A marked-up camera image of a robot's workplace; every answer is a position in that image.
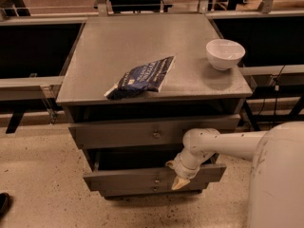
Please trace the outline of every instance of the white bowl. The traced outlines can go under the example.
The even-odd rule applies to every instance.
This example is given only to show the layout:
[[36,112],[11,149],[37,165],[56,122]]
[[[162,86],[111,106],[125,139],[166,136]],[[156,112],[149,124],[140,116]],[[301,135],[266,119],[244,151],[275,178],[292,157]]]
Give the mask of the white bowl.
[[207,59],[217,70],[227,70],[235,67],[245,55],[245,49],[237,42],[216,39],[206,46]]

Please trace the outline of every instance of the drawer front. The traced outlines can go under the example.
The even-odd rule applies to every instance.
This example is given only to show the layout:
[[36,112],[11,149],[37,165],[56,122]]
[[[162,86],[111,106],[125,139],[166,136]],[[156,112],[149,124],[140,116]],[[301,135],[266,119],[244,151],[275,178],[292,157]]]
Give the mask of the drawer front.
[[79,148],[103,148],[182,143],[191,128],[234,130],[239,115],[173,119],[76,123],[69,128]]
[[[179,191],[201,191],[208,182],[219,181],[225,168],[225,164],[202,165],[197,176]],[[176,173],[169,168],[96,171],[84,175],[89,189],[105,197],[175,192],[171,190],[175,177]]]

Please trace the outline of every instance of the gray tabletop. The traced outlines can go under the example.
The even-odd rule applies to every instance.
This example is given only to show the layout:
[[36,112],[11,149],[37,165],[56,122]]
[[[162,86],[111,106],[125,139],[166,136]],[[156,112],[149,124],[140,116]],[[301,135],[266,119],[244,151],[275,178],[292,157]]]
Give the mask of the gray tabletop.
[[[100,105],[247,97],[238,67],[218,71],[205,46],[219,38],[203,14],[88,18],[59,92],[59,105]],[[133,67],[176,56],[161,92],[109,101],[104,94]]]

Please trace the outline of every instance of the concrete floor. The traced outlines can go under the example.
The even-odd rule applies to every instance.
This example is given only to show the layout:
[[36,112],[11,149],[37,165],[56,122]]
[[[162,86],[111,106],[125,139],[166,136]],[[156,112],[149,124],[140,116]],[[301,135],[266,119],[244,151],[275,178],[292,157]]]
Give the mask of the concrete floor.
[[67,130],[64,115],[55,125],[45,114],[27,114],[6,135],[0,117],[0,192],[12,196],[0,227],[245,227],[251,164],[227,156],[220,182],[201,194],[104,199],[83,181],[89,172],[83,153]]

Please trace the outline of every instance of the white robotic arm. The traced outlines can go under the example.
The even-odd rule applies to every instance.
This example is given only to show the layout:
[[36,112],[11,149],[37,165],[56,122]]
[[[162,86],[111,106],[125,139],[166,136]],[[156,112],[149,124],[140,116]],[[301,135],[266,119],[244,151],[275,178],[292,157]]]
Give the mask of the white robotic arm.
[[252,161],[248,227],[303,227],[304,122],[270,131],[219,134],[191,129],[183,150],[167,165],[177,177],[172,189],[189,183],[214,152]]

